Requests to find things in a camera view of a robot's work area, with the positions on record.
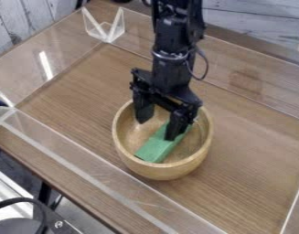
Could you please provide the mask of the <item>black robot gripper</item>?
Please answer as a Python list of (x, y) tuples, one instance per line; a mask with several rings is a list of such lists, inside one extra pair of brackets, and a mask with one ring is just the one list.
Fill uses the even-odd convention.
[(163, 107), (171, 113), (164, 133), (167, 141), (186, 132), (203, 104), (190, 88), (191, 79), (204, 78), (192, 74), (194, 62), (194, 51), (178, 57), (155, 53), (151, 70), (131, 70), (135, 118), (143, 124), (152, 117), (155, 106)]

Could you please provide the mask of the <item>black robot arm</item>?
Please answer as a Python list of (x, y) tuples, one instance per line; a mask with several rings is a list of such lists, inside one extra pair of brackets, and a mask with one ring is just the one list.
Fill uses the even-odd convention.
[(190, 88), (195, 58), (203, 54), (198, 42), (204, 38), (203, 0), (151, 0), (154, 45), (152, 67), (134, 68), (130, 89), (135, 118), (150, 120), (158, 106), (170, 111), (164, 139), (172, 141), (192, 124), (203, 103)]

